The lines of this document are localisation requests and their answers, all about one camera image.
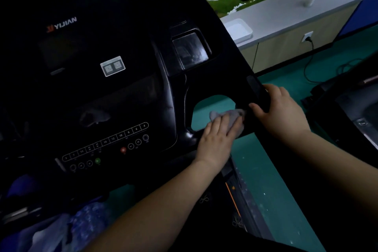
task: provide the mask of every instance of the control panel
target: control panel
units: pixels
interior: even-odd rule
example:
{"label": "control panel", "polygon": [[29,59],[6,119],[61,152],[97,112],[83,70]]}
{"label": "control panel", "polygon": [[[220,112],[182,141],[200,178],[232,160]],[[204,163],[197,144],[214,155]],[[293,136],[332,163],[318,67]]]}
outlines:
{"label": "control panel", "polygon": [[62,156],[61,160],[64,166],[73,173],[99,166],[103,151],[108,148],[110,149],[114,144],[119,144],[120,146],[120,149],[116,149],[118,154],[126,154],[126,151],[139,149],[141,145],[149,143],[150,136],[146,131],[148,127],[149,124],[147,122],[133,126],[76,151],[72,151]]}

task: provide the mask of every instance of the brand logo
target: brand logo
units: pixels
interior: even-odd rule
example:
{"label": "brand logo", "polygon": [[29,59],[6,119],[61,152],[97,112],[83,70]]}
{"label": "brand logo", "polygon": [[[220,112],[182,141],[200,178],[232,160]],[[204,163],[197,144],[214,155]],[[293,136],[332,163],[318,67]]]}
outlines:
{"label": "brand logo", "polygon": [[52,24],[48,25],[47,26],[47,33],[53,32],[55,30],[58,30],[58,29],[63,28],[65,26],[68,26],[68,25],[70,25],[74,22],[77,22],[77,21],[78,21],[78,19],[76,17],[73,17],[69,20],[63,21],[63,22],[56,24],[56,25],[52,25]]}

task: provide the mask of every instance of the left hand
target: left hand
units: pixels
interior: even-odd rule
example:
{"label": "left hand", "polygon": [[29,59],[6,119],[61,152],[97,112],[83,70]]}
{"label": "left hand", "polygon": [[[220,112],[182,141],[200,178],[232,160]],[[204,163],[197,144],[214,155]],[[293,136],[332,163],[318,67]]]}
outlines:
{"label": "left hand", "polygon": [[217,117],[214,122],[208,123],[197,148],[194,161],[205,163],[216,174],[220,172],[230,156],[231,146],[243,124],[243,117],[238,117],[227,133],[229,122],[230,116],[225,114]]}

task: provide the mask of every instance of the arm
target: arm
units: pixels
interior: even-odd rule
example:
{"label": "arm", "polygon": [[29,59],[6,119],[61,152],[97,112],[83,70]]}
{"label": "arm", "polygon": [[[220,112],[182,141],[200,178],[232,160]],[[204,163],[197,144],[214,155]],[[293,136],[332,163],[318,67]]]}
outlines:
{"label": "arm", "polygon": [[208,123],[190,166],[125,212],[86,251],[163,251],[178,236],[194,204],[229,158],[242,117]]}
{"label": "arm", "polygon": [[269,112],[250,104],[265,128],[378,220],[378,169],[312,133],[301,107],[285,88],[265,87],[271,96]]}

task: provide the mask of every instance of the sticker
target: sticker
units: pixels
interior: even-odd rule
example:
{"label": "sticker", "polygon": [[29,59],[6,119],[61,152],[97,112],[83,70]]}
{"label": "sticker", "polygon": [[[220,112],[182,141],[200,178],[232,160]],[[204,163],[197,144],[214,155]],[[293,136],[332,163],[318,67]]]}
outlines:
{"label": "sticker", "polygon": [[102,71],[104,72],[105,77],[109,77],[126,69],[120,56],[103,62],[100,64],[100,66],[102,68]]}

